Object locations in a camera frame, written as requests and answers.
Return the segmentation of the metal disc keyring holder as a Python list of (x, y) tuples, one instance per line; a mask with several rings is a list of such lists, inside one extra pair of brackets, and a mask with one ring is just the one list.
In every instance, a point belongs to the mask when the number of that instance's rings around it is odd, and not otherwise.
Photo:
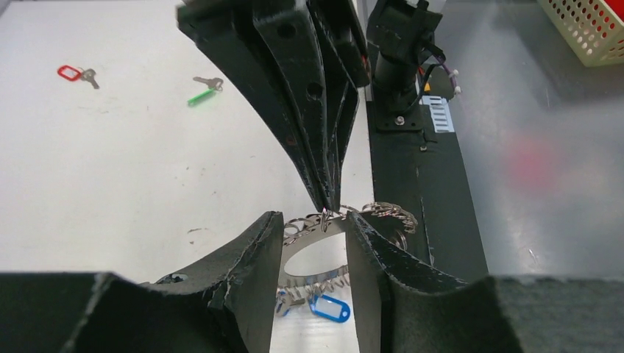
[[(292, 307), (308, 305), (311, 311), (328, 320), (343, 323), (350, 318), (348, 304), (329, 297), (336, 288), (350, 286), (348, 265), (340, 265), (317, 274), (298, 275), (287, 272), (286, 265), (303, 249), (347, 230), (347, 215), (323, 210), (304, 218), (294, 218), (284, 224), (280, 274), (277, 281), (275, 315), (285, 316)], [(331, 315), (316, 309), (323, 299), (340, 306), (340, 313)]]

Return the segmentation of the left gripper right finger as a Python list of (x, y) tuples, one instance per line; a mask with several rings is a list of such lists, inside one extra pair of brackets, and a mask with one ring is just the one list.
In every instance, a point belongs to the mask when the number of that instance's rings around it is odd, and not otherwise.
[(361, 352), (621, 352), (623, 280), (492, 276), (465, 282), (347, 217)]

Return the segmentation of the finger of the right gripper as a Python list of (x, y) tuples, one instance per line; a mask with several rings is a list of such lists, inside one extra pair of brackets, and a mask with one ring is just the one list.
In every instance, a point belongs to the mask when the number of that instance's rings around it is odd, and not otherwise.
[(325, 77), (328, 181), (325, 208), (341, 203), (341, 174), (358, 109), (358, 89), (370, 83), (368, 54), (352, 1), (310, 1)]
[(187, 1), (177, 8), (179, 30), (252, 105), (291, 159), (312, 205), (328, 206), (296, 125), (292, 98), (269, 47), (253, 23), (252, 1)]

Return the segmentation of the key with green tag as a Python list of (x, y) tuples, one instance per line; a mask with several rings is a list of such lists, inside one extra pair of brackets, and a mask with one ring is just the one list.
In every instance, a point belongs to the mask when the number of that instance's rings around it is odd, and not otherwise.
[(222, 91), (223, 89), (223, 84), (224, 84), (224, 80), (218, 77), (214, 77), (214, 78), (203, 78), (200, 76), (195, 76), (193, 78), (193, 81), (198, 82), (198, 83), (202, 83), (203, 85), (206, 86), (206, 89), (193, 96), (192, 98), (190, 98), (189, 100), (187, 100), (187, 105), (189, 107), (195, 107), (198, 104), (204, 102), (205, 100), (209, 99), (211, 96), (214, 96), (216, 93), (219, 93)]

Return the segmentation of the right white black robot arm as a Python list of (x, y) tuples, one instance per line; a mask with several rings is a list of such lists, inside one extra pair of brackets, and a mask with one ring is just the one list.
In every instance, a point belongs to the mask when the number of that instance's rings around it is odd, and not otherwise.
[(378, 1), (361, 26), (351, 1), (186, 1), (181, 33), (239, 90), (283, 147), (318, 211), (341, 206), (341, 172), (372, 86), (407, 115), (429, 57), (444, 59), (428, 1)]

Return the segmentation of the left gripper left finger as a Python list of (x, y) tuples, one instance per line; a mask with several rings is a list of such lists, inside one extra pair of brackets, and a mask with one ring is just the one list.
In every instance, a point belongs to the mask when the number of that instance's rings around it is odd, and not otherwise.
[(110, 272), (3, 273), (3, 352), (267, 352), (284, 220), (238, 237), (155, 283)]

